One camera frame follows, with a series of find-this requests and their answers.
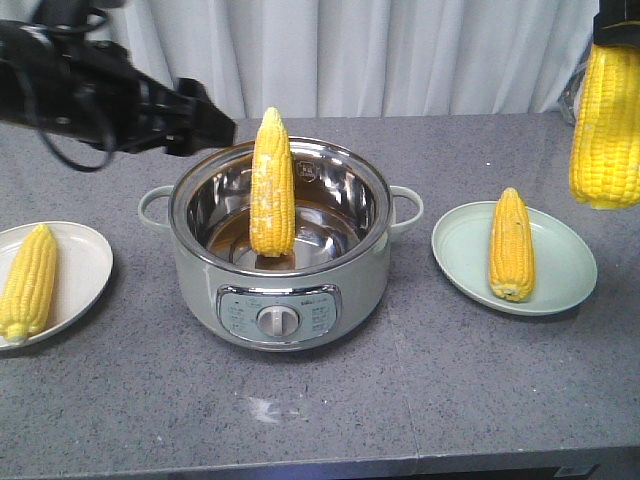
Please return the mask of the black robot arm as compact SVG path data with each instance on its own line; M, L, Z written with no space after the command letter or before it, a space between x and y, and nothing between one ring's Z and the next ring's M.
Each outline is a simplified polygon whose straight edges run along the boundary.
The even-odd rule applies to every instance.
M27 22L1 23L1 119L32 128L63 163L61 135L104 152L158 147L190 156L234 141L236 124L205 87L181 78L170 89L137 70L127 49L87 34L106 25L120 1L42 1Z

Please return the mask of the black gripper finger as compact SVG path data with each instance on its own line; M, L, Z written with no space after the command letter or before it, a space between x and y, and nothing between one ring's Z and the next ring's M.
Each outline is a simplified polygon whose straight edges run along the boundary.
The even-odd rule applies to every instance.
M593 18L593 43L639 48L639 0L599 0Z

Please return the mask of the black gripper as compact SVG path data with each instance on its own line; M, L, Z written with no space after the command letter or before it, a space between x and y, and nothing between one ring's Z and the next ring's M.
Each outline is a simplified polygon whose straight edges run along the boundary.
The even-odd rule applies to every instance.
M138 153L156 147L174 156L231 146L236 123L219 110L204 85L179 78L171 89L130 61L115 42L79 42L63 50L79 82L79 102L103 122L117 150Z

